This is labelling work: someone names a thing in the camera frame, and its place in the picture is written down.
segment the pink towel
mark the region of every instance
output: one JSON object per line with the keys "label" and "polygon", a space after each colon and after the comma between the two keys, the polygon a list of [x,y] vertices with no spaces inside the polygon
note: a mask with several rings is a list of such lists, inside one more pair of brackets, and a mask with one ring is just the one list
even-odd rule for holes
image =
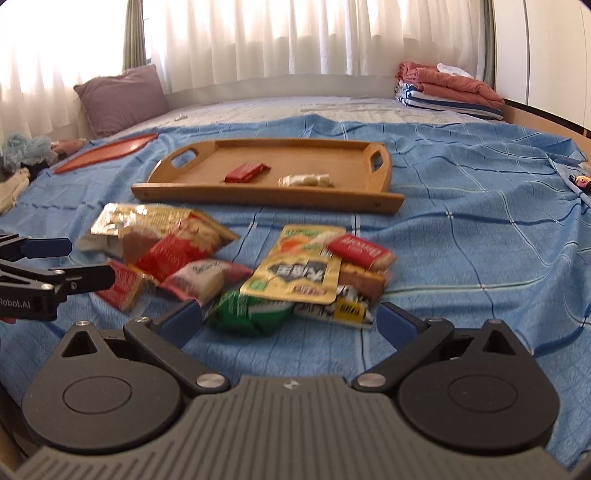
{"label": "pink towel", "polygon": [[505,101],[486,83],[468,77],[449,75],[437,67],[413,61],[400,64],[397,78],[411,83],[425,95],[449,98],[456,102],[476,103],[499,109]]}

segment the wall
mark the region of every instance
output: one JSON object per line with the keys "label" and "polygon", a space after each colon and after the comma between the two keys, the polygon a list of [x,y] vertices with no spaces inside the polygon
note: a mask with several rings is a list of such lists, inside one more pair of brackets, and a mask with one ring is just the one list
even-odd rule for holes
{"label": "wall", "polygon": [[493,0],[500,95],[591,128],[591,11],[579,0]]}

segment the yellow snack package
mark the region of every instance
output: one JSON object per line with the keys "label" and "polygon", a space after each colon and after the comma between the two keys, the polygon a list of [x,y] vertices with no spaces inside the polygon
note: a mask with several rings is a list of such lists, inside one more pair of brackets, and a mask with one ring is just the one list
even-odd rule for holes
{"label": "yellow snack package", "polygon": [[336,299],[340,258],[324,248],[326,235],[345,229],[326,225],[287,225],[243,295],[267,300],[328,305]]}

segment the snack package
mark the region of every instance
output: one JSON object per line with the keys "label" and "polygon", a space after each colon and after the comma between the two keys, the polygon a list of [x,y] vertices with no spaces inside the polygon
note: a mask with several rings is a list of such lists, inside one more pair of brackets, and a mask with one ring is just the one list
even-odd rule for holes
{"label": "snack package", "polygon": [[585,193],[591,193],[591,178],[587,175],[570,175],[569,180]]}
{"label": "snack package", "polygon": [[299,303],[296,304],[294,313],[325,322],[370,328],[374,323],[374,317],[369,311],[369,300],[349,285],[339,285],[337,292],[336,300],[330,305]]}
{"label": "snack package", "polygon": [[280,187],[334,187],[328,174],[288,175],[279,179]]}
{"label": "snack package", "polygon": [[370,272],[351,263],[343,262],[340,266],[339,285],[350,285],[373,305],[384,293],[387,278],[381,273]]}
{"label": "snack package", "polygon": [[107,203],[95,220],[92,235],[118,236],[119,229],[129,225],[147,225],[164,236],[176,228],[181,220],[192,212],[205,216],[203,212],[187,208],[176,208],[158,203],[132,205],[130,203]]}
{"label": "snack package", "polygon": [[343,260],[370,271],[385,271],[397,258],[387,248],[350,233],[331,239],[326,246]]}
{"label": "snack package", "polygon": [[249,275],[252,275],[252,270],[244,265],[208,258],[185,265],[166,278],[160,287],[174,293],[182,301],[195,299],[205,305],[225,285],[238,283]]}
{"label": "snack package", "polygon": [[294,304],[226,292],[209,310],[206,325],[216,330],[242,336],[263,336],[276,332],[291,314]]}
{"label": "snack package", "polygon": [[107,263],[115,270],[115,283],[108,290],[95,292],[96,295],[121,312],[130,316],[140,316],[146,305],[140,304],[138,300],[142,295],[153,291],[153,284],[146,275],[122,263],[115,260],[109,260]]}
{"label": "snack package", "polygon": [[287,253],[330,255],[329,252],[324,251],[324,245],[331,238],[343,233],[345,233],[345,229],[339,226],[285,225],[268,256]]}
{"label": "snack package", "polygon": [[329,304],[336,298],[340,258],[314,243],[326,232],[344,229],[323,225],[287,225],[240,293],[268,300]]}
{"label": "snack package", "polygon": [[212,218],[193,211],[134,265],[163,282],[188,263],[213,255],[236,238],[238,236],[234,232]]}
{"label": "snack package", "polygon": [[264,163],[243,163],[238,168],[232,170],[226,178],[225,183],[248,183],[259,173],[270,170],[271,167]]}
{"label": "snack package", "polygon": [[[147,205],[108,203],[95,220],[90,231],[76,241],[75,247],[80,251],[102,251],[112,257],[123,258],[124,232],[140,233],[139,236],[132,236],[126,241],[128,246],[125,256],[129,256],[134,243],[139,242],[140,245],[143,245],[144,241],[152,238],[154,232],[158,233],[159,238],[168,235],[191,213],[214,221],[207,214],[198,210],[171,207],[159,203]],[[140,226],[145,230],[135,230]]]}
{"label": "snack package", "polygon": [[160,241],[162,234],[154,227],[139,224],[120,228],[118,238],[123,261],[133,265]]}

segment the circular pad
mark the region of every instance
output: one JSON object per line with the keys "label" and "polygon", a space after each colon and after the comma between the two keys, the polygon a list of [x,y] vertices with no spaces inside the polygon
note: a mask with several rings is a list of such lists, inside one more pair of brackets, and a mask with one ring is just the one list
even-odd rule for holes
{"label": "circular pad", "polygon": [[488,375],[468,375],[454,380],[447,389],[451,399],[466,410],[494,413],[517,400],[517,390],[508,381]]}
{"label": "circular pad", "polygon": [[87,377],[66,389],[64,402],[78,413],[96,415],[122,407],[131,392],[131,385],[119,378]]}
{"label": "circular pad", "polygon": [[179,415],[180,387],[162,369],[122,359],[69,366],[38,375],[23,399],[38,443],[85,455],[120,452],[156,438]]}
{"label": "circular pad", "polygon": [[461,452],[506,455],[544,445],[558,396],[527,365],[501,354],[426,365],[400,385],[400,410],[420,433]]}

